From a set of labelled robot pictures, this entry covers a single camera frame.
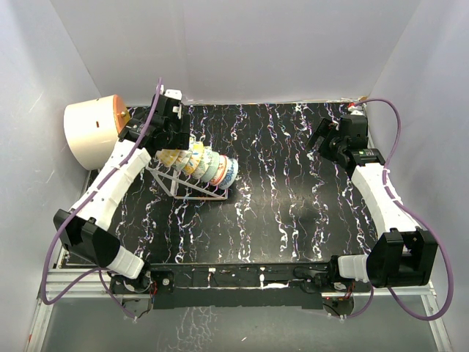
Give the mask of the yellow sun pattern bowl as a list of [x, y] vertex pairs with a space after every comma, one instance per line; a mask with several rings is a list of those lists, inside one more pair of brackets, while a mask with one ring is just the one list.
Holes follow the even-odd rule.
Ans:
[[160, 150], [156, 152], [157, 159], [165, 166], [172, 167], [182, 161], [188, 150]]

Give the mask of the white wire dish rack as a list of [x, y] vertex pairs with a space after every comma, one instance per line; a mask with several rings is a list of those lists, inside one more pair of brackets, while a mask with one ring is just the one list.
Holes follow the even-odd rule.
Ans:
[[[158, 185], [164, 192], [174, 199], [180, 200], [200, 200], [200, 201], [224, 201], [228, 199], [228, 190], [223, 193], [217, 194], [215, 191], [209, 190], [210, 183], [202, 182], [201, 179], [197, 180], [193, 175], [189, 175], [196, 182], [191, 183], [188, 180], [183, 180], [183, 172], [176, 172], [172, 167], [165, 167], [159, 160], [157, 167], [147, 167], [147, 170], [157, 181]], [[178, 190], [180, 186], [184, 186], [192, 191], [197, 191], [199, 196], [179, 195]]]

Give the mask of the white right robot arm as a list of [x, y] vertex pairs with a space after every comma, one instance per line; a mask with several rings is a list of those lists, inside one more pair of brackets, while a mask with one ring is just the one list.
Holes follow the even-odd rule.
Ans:
[[377, 242], [369, 254], [347, 254], [333, 259], [326, 274], [328, 285], [342, 291], [352, 281], [373, 287], [426, 285], [432, 273], [437, 242], [390, 197], [391, 184], [383, 183], [385, 160], [368, 146], [368, 120], [364, 115], [346, 114], [334, 122], [321, 119], [307, 147], [345, 169], [370, 212]]

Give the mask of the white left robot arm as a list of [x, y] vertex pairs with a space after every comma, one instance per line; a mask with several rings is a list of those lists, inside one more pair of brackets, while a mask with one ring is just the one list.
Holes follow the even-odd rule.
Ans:
[[108, 229], [112, 217], [141, 170], [161, 150], [186, 150], [190, 142], [190, 119], [181, 112], [182, 93], [158, 87], [147, 115], [132, 117], [113, 96], [117, 137], [105, 154], [107, 161], [93, 163], [100, 173], [68, 211], [53, 218], [64, 249], [98, 268], [126, 277], [133, 291], [142, 293], [151, 284], [145, 262], [127, 250]]

